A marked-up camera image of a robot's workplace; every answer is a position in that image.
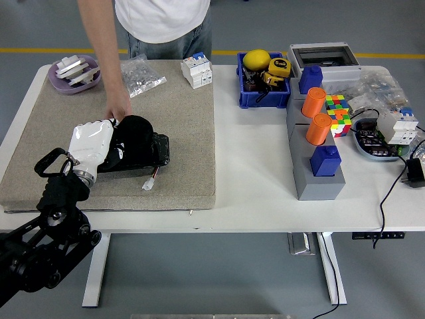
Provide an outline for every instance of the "blue bin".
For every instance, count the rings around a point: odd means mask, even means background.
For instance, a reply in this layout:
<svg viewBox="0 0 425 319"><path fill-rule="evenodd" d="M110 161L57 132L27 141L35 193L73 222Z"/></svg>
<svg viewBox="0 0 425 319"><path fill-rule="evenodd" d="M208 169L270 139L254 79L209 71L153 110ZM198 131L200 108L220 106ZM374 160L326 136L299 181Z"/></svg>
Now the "blue bin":
<svg viewBox="0 0 425 319"><path fill-rule="evenodd" d="M239 87L240 87L240 98L239 106L240 108L257 108L257 107L266 107L272 106L276 108L286 108L288 99L291 94L290 82L288 78L285 78L284 89L280 92L269 92L259 103L256 102L256 99L261 95L258 92L249 92L244 90L244 83L242 78L242 60L246 52L240 52L238 56L238 70L237 75L239 75ZM271 52L271 58L282 58L283 55L279 52Z"/></svg>

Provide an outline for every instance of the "jeans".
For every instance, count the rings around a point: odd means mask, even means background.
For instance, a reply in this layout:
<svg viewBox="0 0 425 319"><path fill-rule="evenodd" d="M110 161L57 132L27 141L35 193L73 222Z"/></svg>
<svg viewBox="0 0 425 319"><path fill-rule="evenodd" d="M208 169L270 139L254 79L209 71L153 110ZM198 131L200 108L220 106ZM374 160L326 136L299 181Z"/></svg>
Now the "jeans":
<svg viewBox="0 0 425 319"><path fill-rule="evenodd" d="M129 57L146 54L148 60L183 60L195 53L204 52L207 59L211 59L212 26L211 9L208 9L204 21L192 31L182 37L167 43L145 43L128 35Z"/></svg>

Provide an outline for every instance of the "purple bowl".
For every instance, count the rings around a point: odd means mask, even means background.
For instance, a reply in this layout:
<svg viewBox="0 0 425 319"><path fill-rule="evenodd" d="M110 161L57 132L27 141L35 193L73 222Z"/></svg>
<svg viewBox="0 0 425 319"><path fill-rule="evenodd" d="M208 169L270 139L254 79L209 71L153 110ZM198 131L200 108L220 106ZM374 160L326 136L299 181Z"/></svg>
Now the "purple bowl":
<svg viewBox="0 0 425 319"><path fill-rule="evenodd" d="M88 63L88 66L83 69L84 72L92 70L93 68L97 68L98 64L96 61L88 56L88 55L77 55L78 58L85 58L86 62ZM55 89L57 89L60 93L63 94L76 94L81 91L87 90L88 88L92 88L100 81L100 70L96 72L93 76L93 81L88 84L82 84L82 83L76 83L72 86L70 86L68 83L69 80L65 78L57 78L56 77L56 70L58 70L58 66L56 65L57 62L55 62L50 69L47 72L48 79L50 80L50 83L54 86Z"/></svg>

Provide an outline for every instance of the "human hand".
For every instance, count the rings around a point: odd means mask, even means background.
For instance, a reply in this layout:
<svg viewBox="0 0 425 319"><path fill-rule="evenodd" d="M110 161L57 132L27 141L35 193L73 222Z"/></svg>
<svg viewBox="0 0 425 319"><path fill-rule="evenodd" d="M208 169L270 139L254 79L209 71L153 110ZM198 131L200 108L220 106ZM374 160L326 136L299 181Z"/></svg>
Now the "human hand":
<svg viewBox="0 0 425 319"><path fill-rule="evenodd" d="M124 87L117 91L107 92L105 118L116 118L121 122L125 116L131 114L130 97Z"/></svg>

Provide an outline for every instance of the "gray felt mat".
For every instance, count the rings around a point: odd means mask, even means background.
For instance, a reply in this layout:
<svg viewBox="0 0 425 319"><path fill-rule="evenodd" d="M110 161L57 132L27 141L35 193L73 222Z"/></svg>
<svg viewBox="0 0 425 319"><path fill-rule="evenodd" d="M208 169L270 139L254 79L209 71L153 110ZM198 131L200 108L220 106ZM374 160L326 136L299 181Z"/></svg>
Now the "gray felt mat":
<svg viewBox="0 0 425 319"><path fill-rule="evenodd" d="M214 104L211 84L193 90L176 60L149 61L167 82L131 99L133 113L152 123L170 141L170 162L159 169L151 191L142 189L152 174L135 170L98 175L83 210L210 209L215 202ZM39 98L0 184L7 212L34 211L46 179L34 165L49 151L68 149L75 126L102 119L106 95L102 81L67 96L45 80Z"/></svg>

